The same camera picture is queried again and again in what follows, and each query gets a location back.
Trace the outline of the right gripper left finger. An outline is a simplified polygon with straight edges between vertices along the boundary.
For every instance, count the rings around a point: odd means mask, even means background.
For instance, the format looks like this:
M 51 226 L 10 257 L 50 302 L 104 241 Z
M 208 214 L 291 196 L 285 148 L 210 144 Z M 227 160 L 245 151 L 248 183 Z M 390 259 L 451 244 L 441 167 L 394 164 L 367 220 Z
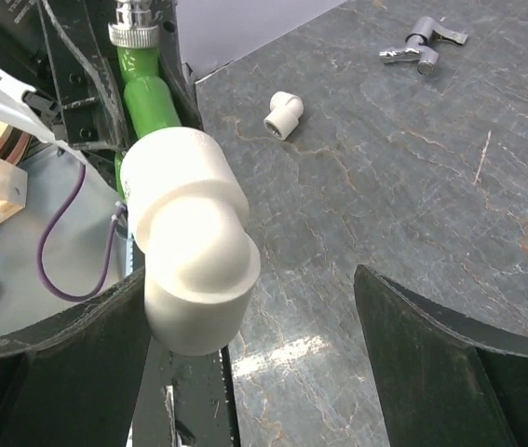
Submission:
M 237 446 L 226 351 L 156 342 L 143 271 L 0 337 L 0 446 Z

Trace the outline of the green water faucet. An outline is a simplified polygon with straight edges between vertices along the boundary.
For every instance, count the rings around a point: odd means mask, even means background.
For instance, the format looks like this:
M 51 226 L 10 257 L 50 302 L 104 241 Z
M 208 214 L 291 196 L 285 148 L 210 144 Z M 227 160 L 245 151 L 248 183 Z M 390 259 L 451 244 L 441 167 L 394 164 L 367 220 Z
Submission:
M 123 100 L 138 139 L 182 121 L 159 72 L 159 31 L 149 1 L 118 1 L 108 25 L 124 82 Z

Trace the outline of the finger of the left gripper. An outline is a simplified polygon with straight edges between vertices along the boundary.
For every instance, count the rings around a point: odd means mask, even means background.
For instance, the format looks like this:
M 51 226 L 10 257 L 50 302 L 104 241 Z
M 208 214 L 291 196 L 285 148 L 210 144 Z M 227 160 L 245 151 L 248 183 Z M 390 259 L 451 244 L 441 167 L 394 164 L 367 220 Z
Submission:
M 169 86 L 182 124 L 194 129 L 203 129 L 193 70 L 181 57 L 177 5 L 177 1 L 158 0 L 160 73 Z
M 55 137 L 73 149 L 126 148 L 122 78 L 108 37 L 115 2 L 40 1 L 38 10 L 60 109 Z

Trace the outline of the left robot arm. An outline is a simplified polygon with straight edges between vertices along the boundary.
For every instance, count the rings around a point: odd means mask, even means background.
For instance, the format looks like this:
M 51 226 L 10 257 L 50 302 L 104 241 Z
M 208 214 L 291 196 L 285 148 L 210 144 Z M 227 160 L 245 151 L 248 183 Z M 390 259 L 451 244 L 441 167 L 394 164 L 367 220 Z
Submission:
M 172 1 L 0 1 L 0 120 L 81 155 L 202 139 Z

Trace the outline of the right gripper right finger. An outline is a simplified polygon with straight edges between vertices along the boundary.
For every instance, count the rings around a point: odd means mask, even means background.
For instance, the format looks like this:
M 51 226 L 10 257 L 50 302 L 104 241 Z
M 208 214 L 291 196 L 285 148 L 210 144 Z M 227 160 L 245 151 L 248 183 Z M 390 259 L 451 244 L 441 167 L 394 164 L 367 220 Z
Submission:
M 359 320 L 393 446 L 528 446 L 528 337 L 359 265 Z

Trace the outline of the white elbow fitting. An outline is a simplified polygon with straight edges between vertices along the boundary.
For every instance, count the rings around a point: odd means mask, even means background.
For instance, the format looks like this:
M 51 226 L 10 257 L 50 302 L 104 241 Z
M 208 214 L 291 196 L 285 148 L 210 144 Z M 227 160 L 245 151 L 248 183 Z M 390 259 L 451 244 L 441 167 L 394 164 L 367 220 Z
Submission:
M 197 129 L 140 138 L 120 170 L 129 227 L 144 255 L 144 309 L 153 336 L 185 356 L 237 335 L 261 257 L 249 204 L 220 145 Z

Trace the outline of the white elbow fitting left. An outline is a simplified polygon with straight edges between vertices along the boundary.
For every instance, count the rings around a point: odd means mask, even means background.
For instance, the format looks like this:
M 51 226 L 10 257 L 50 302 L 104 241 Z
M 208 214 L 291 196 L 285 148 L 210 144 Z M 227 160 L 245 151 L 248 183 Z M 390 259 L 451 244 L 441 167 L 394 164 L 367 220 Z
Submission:
M 304 112 L 303 101 L 297 95 L 278 91 L 270 99 L 269 108 L 264 125 L 275 138 L 285 141 L 299 124 Z

